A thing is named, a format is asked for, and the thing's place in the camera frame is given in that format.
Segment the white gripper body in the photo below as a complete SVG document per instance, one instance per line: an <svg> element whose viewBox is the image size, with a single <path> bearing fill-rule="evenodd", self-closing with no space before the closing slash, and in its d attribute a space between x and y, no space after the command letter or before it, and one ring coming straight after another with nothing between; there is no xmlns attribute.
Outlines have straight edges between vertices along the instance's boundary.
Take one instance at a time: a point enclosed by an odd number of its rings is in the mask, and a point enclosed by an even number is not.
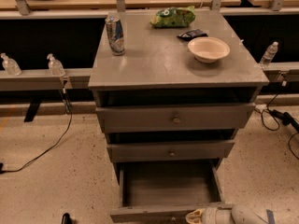
<svg viewBox="0 0 299 224"><path fill-rule="evenodd" d="M202 215L203 224L234 224L230 209L208 207Z"/></svg>

